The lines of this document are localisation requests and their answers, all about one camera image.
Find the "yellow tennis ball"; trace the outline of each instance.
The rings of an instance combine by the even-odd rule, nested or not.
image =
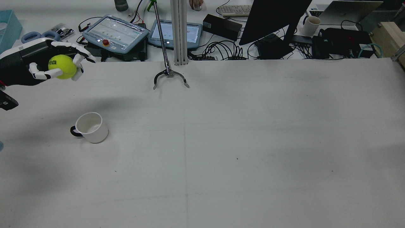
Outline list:
[[[63,71],[61,76],[57,76],[59,79],[68,79],[75,75],[77,67],[73,63],[73,59],[66,55],[57,55],[52,57],[48,63],[48,69],[59,68]]]

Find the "blue cable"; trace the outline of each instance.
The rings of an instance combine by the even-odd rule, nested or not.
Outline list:
[[[364,46],[364,47],[360,50],[360,52],[358,53],[357,58],[360,58],[360,55],[361,55],[361,53],[364,51],[364,49],[366,49],[368,46],[371,46],[371,45],[377,46],[377,47],[380,49],[380,56],[379,56],[378,58],[382,58],[382,47],[381,47],[380,45],[376,44],[376,43],[370,43],[370,44],[367,44],[366,46]]]

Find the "robotic hand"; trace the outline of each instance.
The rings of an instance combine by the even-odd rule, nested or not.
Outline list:
[[[35,86],[48,79],[63,74],[59,68],[48,70],[49,60],[59,54],[73,57],[77,67],[72,80],[82,75],[81,62],[86,59],[96,62],[94,56],[81,46],[72,43],[57,42],[51,38],[39,38],[0,54],[0,108],[10,110],[17,107],[16,100],[2,92],[6,86]]]

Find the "red emergency stop button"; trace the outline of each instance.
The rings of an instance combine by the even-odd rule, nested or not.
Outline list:
[[[104,46],[108,46],[108,45],[110,45],[110,42],[109,42],[108,40],[103,40],[103,41],[102,41],[102,44],[103,44]]]

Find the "white mug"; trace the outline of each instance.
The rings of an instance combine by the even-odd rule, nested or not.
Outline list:
[[[301,29],[301,34],[306,37],[311,37],[321,24],[321,19],[314,16],[309,16],[304,20],[304,26]]]
[[[70,128],[70,133],[76,137],[84,137],[91,143],[99,143],[107,137],[108,128],[100,114],[88,112],[77,119],[76,124]]]

